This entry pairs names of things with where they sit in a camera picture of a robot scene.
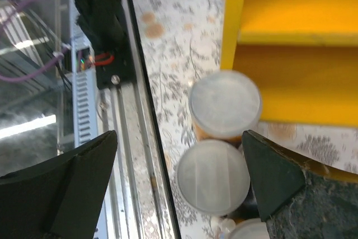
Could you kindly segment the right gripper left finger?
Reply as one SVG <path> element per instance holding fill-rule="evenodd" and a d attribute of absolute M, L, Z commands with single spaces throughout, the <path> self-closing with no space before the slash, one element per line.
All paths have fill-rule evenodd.
<path fill-rule="evenodd" d="M 117 151 L 114 130 L 1 177 L 1 238 L 93 238 Z"/>

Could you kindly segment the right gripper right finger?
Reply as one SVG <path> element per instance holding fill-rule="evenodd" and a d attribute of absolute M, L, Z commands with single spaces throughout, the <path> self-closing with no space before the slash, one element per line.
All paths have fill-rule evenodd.
<path fill-rule="evenodd" d="M 270 238 L 357 238 L 357 174 L 324 165 L 252 130 L 243 133 L 242 146 Z"/>

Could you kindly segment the orange blue lidded can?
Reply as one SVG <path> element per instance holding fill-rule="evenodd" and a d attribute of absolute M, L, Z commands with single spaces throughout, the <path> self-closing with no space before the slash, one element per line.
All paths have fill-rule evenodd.
<path fill-rule="evenodd" d="M 256 127 L 263 101 L 256 84 L 237 71 L 217 71 L 196 81 L 189 92 L 189 111 L 196 139 L 239 143 Z"/>

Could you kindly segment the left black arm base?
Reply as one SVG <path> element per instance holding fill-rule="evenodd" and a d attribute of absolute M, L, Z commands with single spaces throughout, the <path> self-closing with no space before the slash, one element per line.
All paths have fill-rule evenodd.
<path fill-rule="evenodd" d="M 111 79 L 134 82 L 134 61 L 121 0 L 74 0 L 78 26 L 95 52 L 97 87 L 116 87 Z"/>

